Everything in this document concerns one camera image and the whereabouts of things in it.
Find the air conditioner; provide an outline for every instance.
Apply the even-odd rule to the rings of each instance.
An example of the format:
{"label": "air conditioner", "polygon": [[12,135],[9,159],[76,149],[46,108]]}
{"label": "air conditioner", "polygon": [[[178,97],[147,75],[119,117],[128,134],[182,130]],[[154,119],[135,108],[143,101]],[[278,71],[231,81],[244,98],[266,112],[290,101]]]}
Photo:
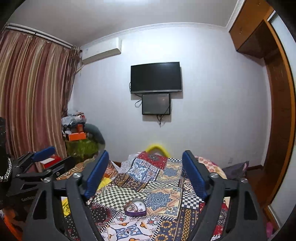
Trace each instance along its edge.
{"label": "air conditioner", "polygon": [[94,61],[121,54],[120,38],[113,38],[98,44],[95,44],[82,52],[82,63],[89,64]]}

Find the curtain rail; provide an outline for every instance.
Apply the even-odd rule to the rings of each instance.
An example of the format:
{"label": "curtain rail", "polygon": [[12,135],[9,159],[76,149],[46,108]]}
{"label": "curtain rail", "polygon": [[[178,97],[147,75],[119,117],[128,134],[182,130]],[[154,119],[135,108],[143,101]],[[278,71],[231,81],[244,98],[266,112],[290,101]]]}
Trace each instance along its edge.
{"label": "curtain rail", "polygon": [[41,37],[41,38],[44,38],[44,39],[47,39],[49,41],[52,41],[52,42],[55,42],[57,44],[60,44],[66,48],[71,48],[73,45],[72,44],[69,44],[68,42],[64,41],[64,40],[61,40],[59,38],[56,38],[52,35],[49,35],[47,33],[44,33],[44,32],[41,32],[39,30],[36,30],[34,28],[29,28],[29,27],[26,27],[26,26],[23,26],[23,25],[20,25],[20,24],[15,24],[15,23],[9,23],[6,25],[5,27],[6,29],[11,29],[11,30],[17,30],[17,31],[20,31],[20,32],[25,32],[25,33],[28,33],[28,34],[33,34],[33,35],[36,35],[38,37]]}

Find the bed sheet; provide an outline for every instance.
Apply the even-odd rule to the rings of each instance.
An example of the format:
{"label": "bed sheet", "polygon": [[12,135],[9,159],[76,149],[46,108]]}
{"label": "bed sheet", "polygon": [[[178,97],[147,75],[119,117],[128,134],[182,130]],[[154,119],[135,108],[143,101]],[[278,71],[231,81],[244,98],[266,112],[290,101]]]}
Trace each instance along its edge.
{"label": "bed sheet", "polygon": [[[204,164],[211,171],[211,163]],[[182,160],[141,152],[123,166],[124,172],[119,172],[88,201],[104,240],[187,240],[205,203],[195,194]],[[123,206],[133,198],[144,200],[147,216],[125,215]],[[222,234],[227,212],[224,201],[212,240]],[[65,224],[66,235],[80,240],[71,214],[65,217]]]}

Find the television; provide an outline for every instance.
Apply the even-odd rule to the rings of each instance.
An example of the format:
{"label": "television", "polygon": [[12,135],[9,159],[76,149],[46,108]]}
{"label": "television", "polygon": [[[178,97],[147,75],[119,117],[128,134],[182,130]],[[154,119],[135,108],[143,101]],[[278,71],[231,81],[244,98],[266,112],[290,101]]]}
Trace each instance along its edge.
{"label": "television", "polygon": [[180,62],[131,66],[131,93],[182,91]]}
{"label": "television", "polygon": [[142,115],[170,115],[170,93],[143,94]]}

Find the patchwork blanket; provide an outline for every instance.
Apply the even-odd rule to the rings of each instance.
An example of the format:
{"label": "patchwork blanket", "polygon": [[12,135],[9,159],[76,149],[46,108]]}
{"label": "patchwork blanket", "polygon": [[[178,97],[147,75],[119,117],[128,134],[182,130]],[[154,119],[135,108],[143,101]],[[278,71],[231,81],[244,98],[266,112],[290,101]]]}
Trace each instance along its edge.
{"label": "patchwork blanket", "polygon": [[[216,166],[196,157],[209,171]],[[195,194],[182,160],[141,152],[123,164],[113,181],[88,201],[94,222],[105,241],[185,241],[196,224],[204,202]],[[144,200],[147,216],[129,217],[123,206],[133,198]],[[212,240],[220,237],[228,208],[225,202]],[[80,240],[71,214],[66,234]]]}

